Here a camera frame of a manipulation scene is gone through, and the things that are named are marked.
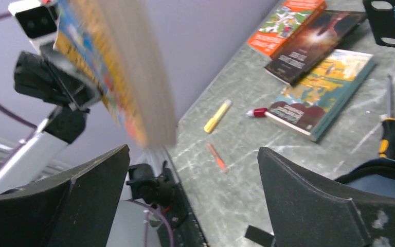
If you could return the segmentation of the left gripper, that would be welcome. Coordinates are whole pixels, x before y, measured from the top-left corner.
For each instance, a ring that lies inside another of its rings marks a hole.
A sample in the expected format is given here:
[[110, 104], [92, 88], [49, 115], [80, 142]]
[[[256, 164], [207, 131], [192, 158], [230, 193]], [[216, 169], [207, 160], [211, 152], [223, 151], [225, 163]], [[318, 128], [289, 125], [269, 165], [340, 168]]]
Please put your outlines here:
[[44, 102], [85, 110], [101, 99], [98, 87], [60, 52], [53, 42], [40, 46], [40, 54], [22, 51], [15, 64], [16, 92]]

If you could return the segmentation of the blue student backpack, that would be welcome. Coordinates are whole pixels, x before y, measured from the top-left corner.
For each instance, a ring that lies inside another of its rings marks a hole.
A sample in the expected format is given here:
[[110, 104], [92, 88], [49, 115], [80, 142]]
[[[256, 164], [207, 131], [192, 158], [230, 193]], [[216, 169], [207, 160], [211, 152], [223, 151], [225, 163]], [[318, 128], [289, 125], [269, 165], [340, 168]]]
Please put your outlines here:
[[364, 192], [395, 198], [395, 160], [369, 160], [335, 181]]

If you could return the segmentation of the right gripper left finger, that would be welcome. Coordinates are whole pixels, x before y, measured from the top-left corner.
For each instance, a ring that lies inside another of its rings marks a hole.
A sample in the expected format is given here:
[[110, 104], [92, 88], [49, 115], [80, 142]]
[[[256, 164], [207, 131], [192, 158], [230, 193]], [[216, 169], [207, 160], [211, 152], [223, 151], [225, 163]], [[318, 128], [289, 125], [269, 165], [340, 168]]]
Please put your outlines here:
[[0, 246], [106, 246], [130, 163], [119, 146], [0, 195]]

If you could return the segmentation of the dark three days book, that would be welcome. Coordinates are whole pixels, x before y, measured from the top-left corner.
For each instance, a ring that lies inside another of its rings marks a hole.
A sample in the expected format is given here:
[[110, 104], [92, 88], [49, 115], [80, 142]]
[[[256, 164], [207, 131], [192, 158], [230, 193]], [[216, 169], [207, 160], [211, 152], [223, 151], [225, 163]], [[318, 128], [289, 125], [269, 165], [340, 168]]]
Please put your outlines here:
[[363, 11], [325, 10], [264, 68], [283, 83], [294, 85], [366, 18]]

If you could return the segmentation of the orange blue treehouse book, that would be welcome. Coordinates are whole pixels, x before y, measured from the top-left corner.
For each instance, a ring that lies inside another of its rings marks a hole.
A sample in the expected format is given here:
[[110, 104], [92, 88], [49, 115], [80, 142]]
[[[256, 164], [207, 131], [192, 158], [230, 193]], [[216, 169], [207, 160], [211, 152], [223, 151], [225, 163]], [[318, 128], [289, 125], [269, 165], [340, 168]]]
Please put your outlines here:
[[142, 147], [176, 144], [170, 82], [143, 1], [58, 1], [55, 49]]

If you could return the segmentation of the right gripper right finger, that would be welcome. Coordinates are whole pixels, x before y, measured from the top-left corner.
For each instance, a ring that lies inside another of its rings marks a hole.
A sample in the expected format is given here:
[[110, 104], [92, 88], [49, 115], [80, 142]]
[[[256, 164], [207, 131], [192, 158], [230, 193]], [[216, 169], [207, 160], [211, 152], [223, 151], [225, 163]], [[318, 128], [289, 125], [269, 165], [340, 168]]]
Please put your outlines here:
[[395, 198], [364, 192], [262, 147], [272, 246], [395, 246]]

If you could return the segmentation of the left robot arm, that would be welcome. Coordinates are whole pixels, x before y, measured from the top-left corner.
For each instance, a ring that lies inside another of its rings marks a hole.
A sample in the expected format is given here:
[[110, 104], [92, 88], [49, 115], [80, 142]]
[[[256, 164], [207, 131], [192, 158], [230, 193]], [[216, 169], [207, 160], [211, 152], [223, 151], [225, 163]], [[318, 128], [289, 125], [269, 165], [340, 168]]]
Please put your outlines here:
[[89, 108], [100, 101], [98, 88], [53, 48], [40, 54], [20, 53], [14, 69], [14, 89], [56, 107], [23, 144], [0, 162], [0, 194], [33, 181], [85, 130]]

